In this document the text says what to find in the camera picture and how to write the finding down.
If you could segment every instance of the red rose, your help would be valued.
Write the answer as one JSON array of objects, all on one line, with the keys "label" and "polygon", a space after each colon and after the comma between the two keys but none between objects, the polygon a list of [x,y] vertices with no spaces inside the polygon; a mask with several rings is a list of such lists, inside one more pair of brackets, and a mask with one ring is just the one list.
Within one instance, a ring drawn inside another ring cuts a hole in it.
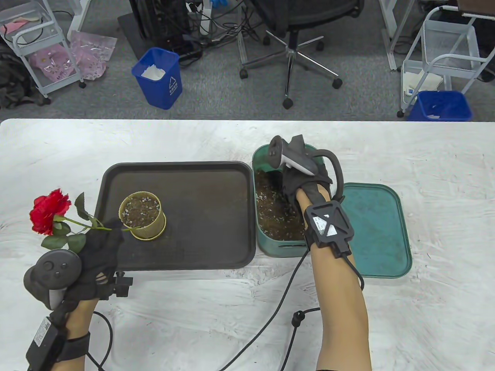
[{"label": "red rose", "polygon": [[60,189],[54,190],[48,196],[40,196],[34,200],[34,208],[29,213],[29,219],[33,222],[33,231],[39,234],[53,234],[53,217],[64,216],[71,202],[69,195],[62,194]]}]

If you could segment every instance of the black tray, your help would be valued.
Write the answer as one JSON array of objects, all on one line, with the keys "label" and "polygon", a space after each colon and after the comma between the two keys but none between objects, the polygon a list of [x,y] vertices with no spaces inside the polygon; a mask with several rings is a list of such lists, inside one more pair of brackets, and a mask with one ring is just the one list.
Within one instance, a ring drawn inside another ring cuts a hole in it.
[{"label": "black tray", "polygon": [[256,251],[251,168],[243,162],[123,163],[101,181],[95,215],[106,221],[131,193],[160,199],[167,218],[156,240],[124,232],[119,271],[237,269]]}]

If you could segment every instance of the controller button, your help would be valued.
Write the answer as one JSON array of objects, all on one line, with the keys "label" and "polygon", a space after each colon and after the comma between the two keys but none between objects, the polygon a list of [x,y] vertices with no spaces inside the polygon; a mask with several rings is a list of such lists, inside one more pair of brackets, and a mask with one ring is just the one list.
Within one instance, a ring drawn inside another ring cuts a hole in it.
[{"label": "controller button", "polygon": [[43,268],[45,271],[51,271],[53,269],[53,263],[52,262],[45,262],[43,264]]}]

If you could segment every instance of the blue trash bin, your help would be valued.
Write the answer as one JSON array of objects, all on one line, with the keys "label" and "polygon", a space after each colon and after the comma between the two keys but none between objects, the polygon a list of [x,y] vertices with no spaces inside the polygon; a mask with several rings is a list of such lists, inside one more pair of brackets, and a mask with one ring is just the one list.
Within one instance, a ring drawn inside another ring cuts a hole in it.
[{"label": "blue trash bin", "polygon": [[408,121],[471,121],[473,113],[460,92],[424,91],[407,118]]},{"label": "blue trash bin", "polygon": [[[165,71],[160,80],[151,80],[141,76],[150,66],[155,65]],[[159,47],[152,47],[133,67],[132,74],[152,106],[169,109],[182,93],[179,55]]]}]

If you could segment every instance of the chair leg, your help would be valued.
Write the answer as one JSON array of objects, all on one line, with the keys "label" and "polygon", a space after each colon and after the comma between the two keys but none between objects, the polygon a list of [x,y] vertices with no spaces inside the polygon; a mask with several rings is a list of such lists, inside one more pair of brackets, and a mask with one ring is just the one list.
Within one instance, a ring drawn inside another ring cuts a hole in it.
[{"label": "chair leg", "polygon": [[277,51],[275,53],[271,53],[271,54],[265,55],[263,57],[244,62],[242,65],[243,65],[243,67],[254,67],[257,64],[263,63],[267,60],[270,60],[270,59],[273,59],[273,58],[276,58],[279,56],[283,56],[285,54],[286,54],[285,50]]},{"label": "chair leg", "polygon": [[284,102],[282,103],[285,109],[289,109],[294,105],[292,99],[289,98],[289,87],[291,84],[291,73],[292,73],[292,66],[294,65],[294,58],[295,58],[294,53],[289,53],[289,65],[287,67],[287,83],[285,85],[285,99]]},{"label": "chair leg", "polygon": [[272,34],[270,31],[266,31],[267,34],[270,35],[270,37],[274,38],[275,40],[277,40],[279,43],[281,43],[282,45],[284,46],[287,46],[287,43],[285,41],[283,41],[282,39],[276,37],[274,34]]},{"label": "chair leg", "polygon": [[311,63],[317,65],[318,67],[320,67],[321,69],[323,69],[323,70],[327,71],[328,73],[332,74],[336,78],[339,77],[334,71],[332,71],[331,69],[325,67],[323,64],[318,63],[313,58],[308,57],[306,54],[301,53],[300,51],[298,51],[297,54],[300,55],[301,57],[303,57],[304,59],[306,59],[308,62],[311,62]]},{"label": "chair leg", "polygon": [[323,36],[318,36],[317,38],[314,38],[314,39],[311,39],[311,40],[309,40],[309,41],[306,41],[306,42],[304,42],[304,43],[302,43],[302,44],[299,44],[299,45],[297,46],[297,48],[298,48],[298,49],[302,49],[303,47],[306,47],[306,46],[308,46],[308,45],[311,45],[312,43],[314,43],[314,42],[316,42],[316,41],[319,41],[319,40],[321,40],[322,38],[323,38]]}]

